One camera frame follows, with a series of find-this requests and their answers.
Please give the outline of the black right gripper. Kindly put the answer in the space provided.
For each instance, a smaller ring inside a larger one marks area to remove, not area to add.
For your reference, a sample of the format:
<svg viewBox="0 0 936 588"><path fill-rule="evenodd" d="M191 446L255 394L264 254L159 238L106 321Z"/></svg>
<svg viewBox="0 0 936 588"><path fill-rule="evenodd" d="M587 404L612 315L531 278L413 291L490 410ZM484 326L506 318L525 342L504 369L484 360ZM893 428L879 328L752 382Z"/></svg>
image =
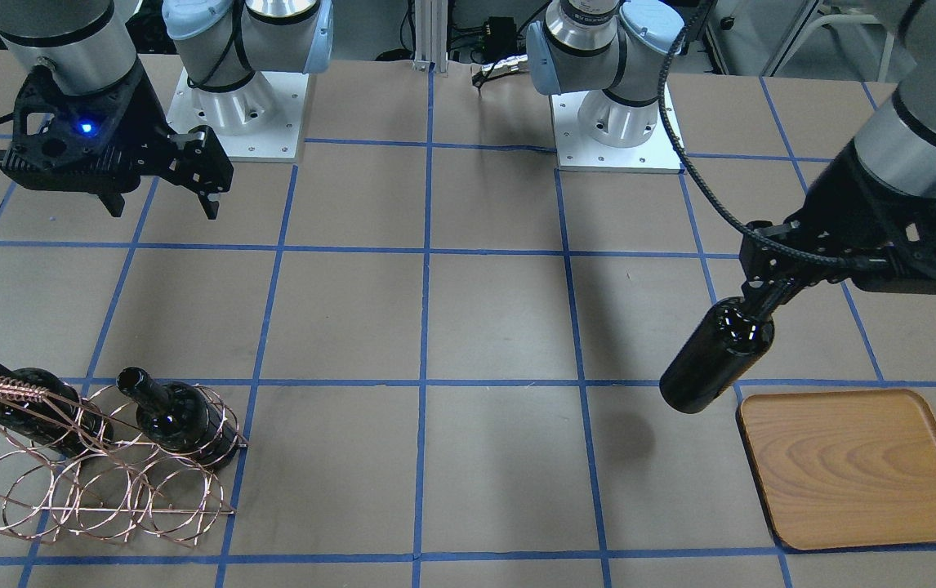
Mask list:
<svg viewBox="0 0 936 588"><path fill-rule="evenodd" d="M147 142L142 157L152 175L194 191L207 219L217 219L221 194L230 191L235 167L213 127L199 124L185 133L155 137ZM123 216L122 193L101 193L99 200L112 217Z"/></svg>

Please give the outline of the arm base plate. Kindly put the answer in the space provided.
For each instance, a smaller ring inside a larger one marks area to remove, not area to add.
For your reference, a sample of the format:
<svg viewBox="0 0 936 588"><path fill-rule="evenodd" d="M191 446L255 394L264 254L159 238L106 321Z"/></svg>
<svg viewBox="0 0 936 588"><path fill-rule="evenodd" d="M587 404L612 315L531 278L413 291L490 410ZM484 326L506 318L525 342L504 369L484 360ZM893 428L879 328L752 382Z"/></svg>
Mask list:
<svg viewBox="0 0 936 588"><path fill-rule="evenodd" d="M295 164L312 82L311 75L299 72L258 72L243 88L211 93L191 88L183 70L167 123L177 131L207 124L233 163Z"/></svg>
<svg viewBox="0 0 936 588"><path fill-rule="evenodd" d="M628 107L603 91L550 97L558 168L563 172L680 174L680 157L667 137L662 116L681 135L670 89L663 103Z"/></svg>

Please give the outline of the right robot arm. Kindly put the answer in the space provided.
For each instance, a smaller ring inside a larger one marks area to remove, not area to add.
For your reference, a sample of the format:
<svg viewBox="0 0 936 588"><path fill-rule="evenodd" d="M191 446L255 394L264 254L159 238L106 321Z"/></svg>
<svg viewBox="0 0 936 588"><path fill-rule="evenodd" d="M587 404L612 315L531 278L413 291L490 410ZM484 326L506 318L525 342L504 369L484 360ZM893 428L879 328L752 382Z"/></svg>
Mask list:
<svg viewBox="0 0 936 588"><path fill-rule="evenodd" d="M295 148L295 97L280 83L332 56L330 1L0 1L0 38L27 72L0 171L28 190L97 197L157 177L216 219L237 137Z"/></svg>

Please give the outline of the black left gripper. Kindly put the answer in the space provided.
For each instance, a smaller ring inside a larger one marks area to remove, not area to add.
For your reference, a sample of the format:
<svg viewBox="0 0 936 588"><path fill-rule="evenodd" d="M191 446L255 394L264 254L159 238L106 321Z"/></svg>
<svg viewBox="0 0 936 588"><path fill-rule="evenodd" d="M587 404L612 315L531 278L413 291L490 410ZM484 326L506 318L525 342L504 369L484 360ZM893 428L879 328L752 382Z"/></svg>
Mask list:
<svg viewBox="0 0 936 588"><path fill-rule="evenodd" d="M772 315L808 287L844 282L865 270L881 246L867 200L875 189L905 196L865 170L848 144L810 186L800 209L779 224L747 223L742 295L767 284L766 314Z"/></svg>

